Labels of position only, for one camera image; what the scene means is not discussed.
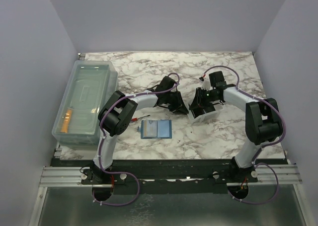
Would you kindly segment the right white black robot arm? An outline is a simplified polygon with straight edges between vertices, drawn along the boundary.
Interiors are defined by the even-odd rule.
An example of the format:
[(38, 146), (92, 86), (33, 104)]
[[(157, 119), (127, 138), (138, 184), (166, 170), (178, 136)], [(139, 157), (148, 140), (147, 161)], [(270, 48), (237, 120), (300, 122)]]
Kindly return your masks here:
[(198, 87), (188, 116), (193, 122), (202, 122), (216, 116), (220, 108), (217, 104), (228, 103), (245, 113), (245, 133), (247, 140), (242, 149), (231, 160), (229, 178), (240, 182), (246, 177), (246, 169), (251, 169), (262, 149), (275, 142), (284, 134), (284, 125), (279, 115), (275, 99), (261, 99), (227, 84), (221, 71), (209, 74), (210, 84)]

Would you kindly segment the white magnetic stripe card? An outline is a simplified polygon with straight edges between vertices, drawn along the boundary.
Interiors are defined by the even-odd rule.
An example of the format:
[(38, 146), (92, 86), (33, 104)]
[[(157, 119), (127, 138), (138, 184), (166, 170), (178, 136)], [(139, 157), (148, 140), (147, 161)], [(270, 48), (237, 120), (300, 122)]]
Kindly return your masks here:
[(143, 136), (145, 138), (156, 138), (158, 134), (158, 122), (155, 120), (146, 120), (144, 122)]

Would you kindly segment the clear acrylic card box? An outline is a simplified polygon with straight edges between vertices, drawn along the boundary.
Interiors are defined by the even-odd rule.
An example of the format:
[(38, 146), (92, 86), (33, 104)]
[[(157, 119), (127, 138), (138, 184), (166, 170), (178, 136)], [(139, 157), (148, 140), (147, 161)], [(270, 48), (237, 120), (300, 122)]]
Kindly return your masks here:
[(214, 108), (203, 108), (202, 110), (190, 110), (188, 108), (188, 118), (189, 121), (193, 123), (207, 122), (208, 120), (217, 119), (223, 106), (220, 103), (213, 105)]

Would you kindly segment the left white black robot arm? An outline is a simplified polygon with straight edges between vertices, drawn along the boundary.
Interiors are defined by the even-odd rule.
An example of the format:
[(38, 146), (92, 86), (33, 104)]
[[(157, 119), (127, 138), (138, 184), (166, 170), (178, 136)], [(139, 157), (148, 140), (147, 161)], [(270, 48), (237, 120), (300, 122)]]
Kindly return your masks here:
[(108, 168), (113, 163), (117, 138), (127, 129), (136, 111), (163, 106), (174, 114), (188, 114), (181, 92), (177, 90), (180, 78), (175, 81), (171, 75), (165, 76), (159, 84), (140, 93), (124, 94), (117, 90), (102, 107), (98, 114), (100, 140), (93, 159), (97, 167), (93, 178), (98, 183), (104, 184), (110, 179)]

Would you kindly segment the teal leather card holder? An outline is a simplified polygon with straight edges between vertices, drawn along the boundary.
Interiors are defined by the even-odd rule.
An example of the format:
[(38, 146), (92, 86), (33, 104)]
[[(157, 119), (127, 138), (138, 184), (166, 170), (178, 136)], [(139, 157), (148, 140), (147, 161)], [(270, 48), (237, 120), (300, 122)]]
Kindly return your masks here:
[(142, 120), (138, 131), (141, 139), (171, 139), (172, 122), (170, 120)]

